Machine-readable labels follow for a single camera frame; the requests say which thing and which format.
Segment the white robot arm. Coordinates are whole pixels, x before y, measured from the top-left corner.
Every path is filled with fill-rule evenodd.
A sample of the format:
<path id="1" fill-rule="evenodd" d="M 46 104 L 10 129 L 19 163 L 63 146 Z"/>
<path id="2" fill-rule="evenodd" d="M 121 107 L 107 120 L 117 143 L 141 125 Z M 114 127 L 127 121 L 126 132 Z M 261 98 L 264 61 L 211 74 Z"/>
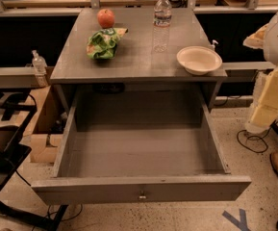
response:
<path id="1" fill-rule="evenodd" d="M 245 130 L 261 134 L 278 117 L 278 12 L 259 31 L 247 37 L 244 46 L 262 48 L 267 62 L 275 65 L 269 74 L 260 73 L 253 90 Z"/>

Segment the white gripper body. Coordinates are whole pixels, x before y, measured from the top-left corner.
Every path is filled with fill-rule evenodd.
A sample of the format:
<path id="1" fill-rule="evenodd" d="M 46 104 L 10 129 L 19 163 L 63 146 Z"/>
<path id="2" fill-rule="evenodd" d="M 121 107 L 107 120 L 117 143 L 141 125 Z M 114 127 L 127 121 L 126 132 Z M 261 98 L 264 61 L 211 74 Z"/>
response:
<path id="1" fill-rule="evenodd" d="M 270 73 L 257 75 L 253 102 L 250 105 L 245 130 L 251 134 L 261 134 L 278 117 L 278 67 Z"/>

